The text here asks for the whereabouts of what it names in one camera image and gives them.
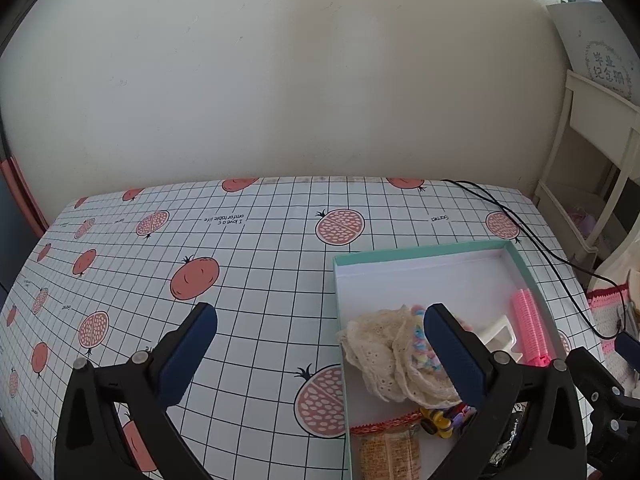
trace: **pink hair roller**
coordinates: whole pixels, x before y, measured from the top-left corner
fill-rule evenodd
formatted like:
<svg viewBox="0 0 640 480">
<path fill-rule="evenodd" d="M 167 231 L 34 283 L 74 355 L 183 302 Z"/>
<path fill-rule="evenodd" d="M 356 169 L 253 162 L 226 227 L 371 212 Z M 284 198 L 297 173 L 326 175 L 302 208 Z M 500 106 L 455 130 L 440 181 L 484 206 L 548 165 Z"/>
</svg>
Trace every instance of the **pink hair roller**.
<svg viewBox="0 0 640 480">
<path fill-rule="evenodd" d="M 533 294 L 528 288 L 521 288 L 511 298 L 513 310 L 520 328 L 520 341 L 524 361 L 529 366 L 548 366 L 551 362 L 546 348 L 545 331 Z"/>
</svg>

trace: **metal screw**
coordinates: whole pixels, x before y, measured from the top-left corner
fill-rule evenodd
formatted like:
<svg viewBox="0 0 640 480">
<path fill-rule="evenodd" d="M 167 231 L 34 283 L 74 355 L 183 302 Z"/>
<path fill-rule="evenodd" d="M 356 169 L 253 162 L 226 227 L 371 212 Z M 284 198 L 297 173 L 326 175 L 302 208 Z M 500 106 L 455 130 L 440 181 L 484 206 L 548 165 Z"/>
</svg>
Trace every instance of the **metal screw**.
<svg viewBox="0 0 640 480">
<path fill-rule="evenodd" d="M 145 352 L 144 350 L 138 350 L 131 356 L 131 361 L 134 364 L 141 365 L 142 363 L 145 363 L 148 358 L 149 354 L 147 352 Z"/>
<path fill-rule="evenodd" d="M 82 370 L 86 366 L 86 357 L 80 356 L 74 361 L 74 368 L 76 370 Z"/>
<path fill-rule="evenodd" d="M 494 360 L 498 364 L 506 365 L 506 364 L 509 364 L 509 361 L 511 361 L 511 356 L 507 354 L 507 352 L 498 350 L 496 353 L 494 353 Z"/>
<path fill-rule="evenodd" d="M 554 368 L 559 372 L 566 371 L 566 363 L 562 359 L 554 359 Z"/>
</svg>

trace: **blue rubber gripper pad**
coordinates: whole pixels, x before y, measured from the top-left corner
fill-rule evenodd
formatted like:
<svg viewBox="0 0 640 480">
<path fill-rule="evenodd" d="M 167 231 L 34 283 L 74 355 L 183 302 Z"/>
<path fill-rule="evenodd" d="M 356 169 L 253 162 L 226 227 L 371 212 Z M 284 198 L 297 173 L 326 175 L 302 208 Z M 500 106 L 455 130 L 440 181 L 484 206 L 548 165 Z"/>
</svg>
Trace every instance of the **blue rubber gripper pad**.
<svg viewBox="0 0 640 480">
<path fill-rule="evenodd" d="M 158 375 L 156 398 L 162 407 L 175 406 L 182 400 L 217 330 L 216 309 L 207 305 Z"/>
<path fill-rule="evenodd" d="M 616 352 L 636 371 L 640 372 L 640 342 L 627 332 L 616 337 Z"/>
<path fill-rule="evenodd" d="M 485 375 L 434 305 L 424 314 L 424 333 L 462 402 L 479 409 L 485 397 Z"/>
</svg>

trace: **black cable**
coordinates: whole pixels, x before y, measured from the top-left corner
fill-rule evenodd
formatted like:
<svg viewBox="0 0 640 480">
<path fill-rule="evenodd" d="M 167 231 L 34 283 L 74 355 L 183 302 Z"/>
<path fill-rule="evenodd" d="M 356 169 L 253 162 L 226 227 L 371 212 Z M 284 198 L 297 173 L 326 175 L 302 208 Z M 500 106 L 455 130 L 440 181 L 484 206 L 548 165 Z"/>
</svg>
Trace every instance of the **black cable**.
<svg viewBox="0 0 640 480">
<path fill-rule="evenodd" d="M 509 207 L 505 206 L 504 204 L 501 204 L 500 202 L 498 202 L 488 190 L 478 186 L 478 184 L 476 184 L 475 182 L 470 182 L 468 180 L 455 181 L 455 180 L 449 180 L 447 178 L 444 179 L 444 182 L 449 182 L 451 184 L 455 184 L 456 186 L 462 188 L 464 191 L 468 192 L 469 194 L 471 194 L 473 196 L 476 196 L 479 199 L 484 200 L 485 202 L 489 202 L 489 203 L 492 203 L 494 205 L 497 205 L 502 210 L 502 212 L 505 214 L 505 216 L 510 221 L 512 221 L 517 227 L 519 227 L 519 229 L 525 234 L 525 236 L 527 238 L 529 238 L 531 243 L 533 243 L 534 247 L 540 252 L 540 254 L 542 254 L 542 256 L 544 257 L 546 262 L 553 269 L 554 274 L 556 275 L 556 277 L 560 281 L 560 283 L 562 285 L 562 288 L 564 288 L 564 291 L 567 293 L 567 296 L 569 297 L 571 302 L 574 304 L 575 309 L 582 316 L 582 318 L 584 319 L 584 322 L 593 331 L 593 333 L 595 333 L 595 335 L 597 335 L 599 338 L 604 339 L 604 340 L 611 340 L 611 339 L 615 339 L 618 336 L 618 334 L 620 334 L 620 332 L 624 332 L 626 330 L 626 304 L 625 304 L 625 298 L 622 295 L 622 290 L 620 289 L 620 286 L 616 282 L 610 280 L 609 278 L 605 278 L 604 276 L 596 274 L 595 272 L 591 272 L 590 270 L 583 269 L 582 267 L 579 267 L 579 266 L 571 263 L 569 260 L 565 260 L 564 258 L 561 258 L 560 256 L 557 256 L 551 249 L 549 249 L 544 244 L 544 242 L 542 240 L 540 240 L 540 238 L 532 231 L 532 229 L 527 225 L 527 223 L 524 222 L 516 212 L 514 212 L 513 210 L 511 210 Z M 478 188 L 480 191 L 484 192 L 488 196 L 488 198 L 476 193 L 475 191 L 472 191 L 471 189 L 469 189 L 468 187 L 463 186 L 462 184 L 469 184 L 470 186 Z M 514 220 L 511 217 L 511 215 L 513 215 L 517 219 L 517 221 Z M 612 335 L 612 336 L 602 335 L 600 332 L 598 332 L 596 327 L 594 327 L 591 324 L 589 319 L 585 316 L 583 310 L 580 308 L 580 306 L 574 300 L 574 297 L 572 296 L 571 292 L 567 288 L 567 286 L 566 286 L 566 284 L 564 282 L 564 279 L 560 276 L 560 273 L 554 267 L 554 264 L 551 262 L 551 260 L 548 258 L 547 253 L 550 254 L 556 260 L 558 260 L 558 261 L 560 261 L 560 262 L 562 262 L 564 264 L 567 264 L 567 265 L 573 267 L 574 269 L 580 270 L 581 272 L 584 272 L 584 273 L 586 273 L 586 274 L 588 274 L 590 276 L 594 276 L 595 278 L 603 280 L 604 282 L 610 283 L 611 285 L 613 285 L 616 288 L 618 294 L 620 295 L 620 300 L 622 302 L 623 323 L 622 323 L 622 327 L 619 328 L 618 331 L 614 335 Z"/>
</svg>

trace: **grid pattern tablecloth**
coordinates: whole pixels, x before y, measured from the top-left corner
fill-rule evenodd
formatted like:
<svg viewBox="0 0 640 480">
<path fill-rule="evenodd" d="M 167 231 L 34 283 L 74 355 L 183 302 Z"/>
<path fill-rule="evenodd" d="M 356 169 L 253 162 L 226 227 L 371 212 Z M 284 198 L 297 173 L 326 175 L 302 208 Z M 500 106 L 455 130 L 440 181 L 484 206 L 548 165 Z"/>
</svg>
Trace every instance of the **grid pattern tablecloth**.
<svg viewBox="0 0 640 480">
<path fill-rule="evenodd" d="M 262 178 L 130 190 L 70 204 L 25 263 L 2 310 L 0 408 L 28 458 L 31 447 L 33 468 L 45 480 L 53 476 L 52 441 L 74 359 L 91 347 L 94 364 L 123 363 L 174 330 L 197 301 L 207 301 L 216 307 L 218 334 L 182 402 L 168 410 L 196 457 L 225 480 L 348 478 L 344 436 L 313 436 L 294 413 L 305 383 L 298 369 L 310 365 L 313 373 L 340 363 L 332 258 L 495 237 L 486 217 L 497 208 L 451 184 L 418 184 Z M 487 189 L 564 255 L 528 198 Z M 329 245 L 316 227 L 322 214 L 340 208 L 358 212 L 364 229 L 354 230 L 350 243 Z M 567 343 L 602 360 L 599 341 L 550 267 L 525 237 L 516 246 Z M 196 298 L 182 300 L 171 279 L 185 258 L 202 257 L 217 261 L 219 275 Z M 557 269 L 590 316 L 571 269 Z M 98 311 L 106 316 L 81 329 Z M 580 405 L 586 417 L 584 399 Z M 126 424 L 125 407 L 118 413 Z M 584 427 L 591 429 L 586 418 Z"/>
</svg>

